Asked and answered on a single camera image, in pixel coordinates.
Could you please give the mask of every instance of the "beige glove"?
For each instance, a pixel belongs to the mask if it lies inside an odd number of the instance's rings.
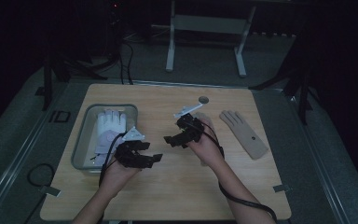
[[[269,150],[239,112],[222,111],[222,119],[253,160],[261,158]]]

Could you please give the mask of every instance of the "human hand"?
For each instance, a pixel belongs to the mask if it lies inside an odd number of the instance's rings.
[[[215,137],[213,130],[209,128],[212,127],[212,123],[207,119],[200,119],[200,121],[203,124],[206,124],[204,125],[204,131],[211,137]],[[211,168],[218,167],[220,163],[224,161],[219,147],[204,133],[202,134],[199,142],[191,141],[187,143],[187,146],[194,151],[201,161]]]
[[[117,110],[107,109],[103,113],[98,114],[97,119],[97,134],[98,144],[95,148],[96,154],[106,154],[112,144],[112,141],[120,134],[126,132],[126,114],[120,113]],[[112,153],[115,148],[123,143],[121,138],[115,142]]]
[[[124,167],[119,161],[116,161],[116,158],[114,157],[109,164],[98,190],[106,197],[112,199],[116,197],[132,177],[140,172],[141,169]]]

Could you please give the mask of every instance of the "transparent plastic container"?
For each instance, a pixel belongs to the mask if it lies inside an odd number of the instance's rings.
[[[100,173],[101,166],[94,165],[95,147],[98,143],[97,136],[97,119],[98,114],[104,112],[106,109],[117,110],[120,114],[124,113],[127,116],[126,130],[136,127],[138,118],[138,109],[135,105],[91,105],[86,110],[83,118],[80,132],[78,134],[75,149],[72,154],[72,165],[77,170],[82,170],[87,173]]]

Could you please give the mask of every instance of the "wooden board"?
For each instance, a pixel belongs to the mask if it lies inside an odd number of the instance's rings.
[[[93,104],[134,104],[139,113],[137,129],[145,134],[145,141],[151,143],[144,154],[162,153],[163,157],[152,169],[143,169],[131,180],[109,204],[104,218],[233,219],[213,172],[200,165],[200,160],[191,149],[172,148],[163,139],[163,136],[180,132],[173,114],[184,105],[196,105],[200,96],[207,96],[210,101],[197,111],[213,121],[226,160],[235,173],[261,203],[275,211],[278,219],[289,218],[291,210],[285,193],[276,193],[273,189],[282,182],[271,151],[253,161],[219,118],[222,110],[241,112],[269,148],[254,97],[249,90],[112,84],[93,84],[89,87],[51,185],[62,193],[58,198],[48,195],[41,217],[45,220],[72,219],[98,188],[98,176],[85,175],[71,164],[86,109]]]

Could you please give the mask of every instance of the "small white object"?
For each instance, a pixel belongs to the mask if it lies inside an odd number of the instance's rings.
[[[203,106],[202,103],[199,103],[198,105],[184,106],[183,109],[182,109],[182,111],[180,111],[180,112],[177,113],[177,114],[173,114],[173,116],[174,116],[175,118],[180,118],[180,117],[182,117],[183,115],[188,114],[188,113],[190,113],[191,111],[194,111],[194,110],[196,110],[196,109],[198,109],[198,108],[200,108],[200,107],[202,107],[202,106]]]
[[[124,136],[124,141],[135,141],[135,140],[144,140],[145,136],[141,134],[138,130],[136,130],[135,126],[133,126]]]

